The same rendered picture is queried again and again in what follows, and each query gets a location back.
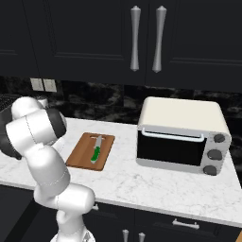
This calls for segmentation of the black wall cupboard door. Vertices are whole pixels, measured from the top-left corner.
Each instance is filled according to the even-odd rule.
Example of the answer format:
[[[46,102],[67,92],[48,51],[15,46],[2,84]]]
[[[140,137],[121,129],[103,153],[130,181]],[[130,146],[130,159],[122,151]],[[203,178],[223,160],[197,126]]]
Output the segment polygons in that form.
[[[167,12],[155,73],[160,6]],[[242,0],[150,0],[146,85],[242,93]]]
[[[42,78],[141,86],[146,79],[148,0],[23,0]],[[130,10],[141,9],[139,70],[130,69]]]
[[[0,76],[40,76],[23,0],[0,0]]]

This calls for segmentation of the green-handled knife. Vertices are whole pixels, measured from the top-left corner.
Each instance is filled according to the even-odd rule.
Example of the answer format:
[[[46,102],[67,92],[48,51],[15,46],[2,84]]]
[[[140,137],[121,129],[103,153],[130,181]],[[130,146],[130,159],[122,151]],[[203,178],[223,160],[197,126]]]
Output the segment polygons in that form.
[[[99,135],[97,138],[96,138],[96,141],[95,141],[95,146],[94,146],[94,154],[91,158],[91,163],[92,164],[95,164],[95,162],[97,161],[98,159],[98,156],[100,154],[100,148],[101,148],[101,144],[102,144],[102,135]]]

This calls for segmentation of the cream toaster oven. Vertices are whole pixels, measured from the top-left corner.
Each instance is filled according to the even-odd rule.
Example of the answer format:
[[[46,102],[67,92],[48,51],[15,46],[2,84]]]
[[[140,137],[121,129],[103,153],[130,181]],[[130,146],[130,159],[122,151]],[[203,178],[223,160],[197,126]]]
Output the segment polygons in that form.
[[[146,137],[141,130],[179,136],[200,137],[201,143]],[[225,141],[216,143],[214,136],[223,134]],[[203,167],[213,165],[221,171],[232,136],[220,106],[201,101],[149,96],[145,99],[137,125],[136,162],[142,166],[204,174]],[[207,152],[218,149],[222,159],[211,160]]]

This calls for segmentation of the brown wooden cutting board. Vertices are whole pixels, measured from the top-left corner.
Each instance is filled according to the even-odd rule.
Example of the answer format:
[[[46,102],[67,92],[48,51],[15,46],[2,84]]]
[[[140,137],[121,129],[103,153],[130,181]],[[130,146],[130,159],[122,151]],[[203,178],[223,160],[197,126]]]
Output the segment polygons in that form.
[[[95,154],[95,142],[99,133],[84,132],[66,161],[67,166],[102,171],[112,149],[115,137],[102,134],[100,153],[93,164],[91,158]]]

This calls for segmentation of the white wall socket plate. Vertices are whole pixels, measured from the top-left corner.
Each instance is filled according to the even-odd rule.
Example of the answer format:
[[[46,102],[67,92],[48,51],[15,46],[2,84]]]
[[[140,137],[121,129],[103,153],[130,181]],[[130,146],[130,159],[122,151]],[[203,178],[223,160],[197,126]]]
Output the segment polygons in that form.
[[[57,91],[56,82],[54,79],[45,79],[43,81],[43,85],[47,92],[55,93]]]
[[[40,78],[32,78],[30,82],[31,82],[32,89],[34,91],[40,91],[40,92],[44,91],[43,82]]]

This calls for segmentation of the black drawer front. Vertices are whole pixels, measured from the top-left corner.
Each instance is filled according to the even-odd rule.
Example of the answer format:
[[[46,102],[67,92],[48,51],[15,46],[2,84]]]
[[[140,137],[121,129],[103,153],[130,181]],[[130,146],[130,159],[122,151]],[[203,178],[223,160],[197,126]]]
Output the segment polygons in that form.
[[[219,242],[219,225],[215,223],[142,210],[136,210],[134,214],[138,232],[146,235],[144,242]],[[197,222],[199,229],[174,226],[172,221],[175,218],[184,223]]]
[[[98,204],[99,211],[91,210],[83,218],[87,224],[97,225],[134,225],[134,210],[123,206],[117,206],[113,204],[107,204],[102,202],[96,202]]]

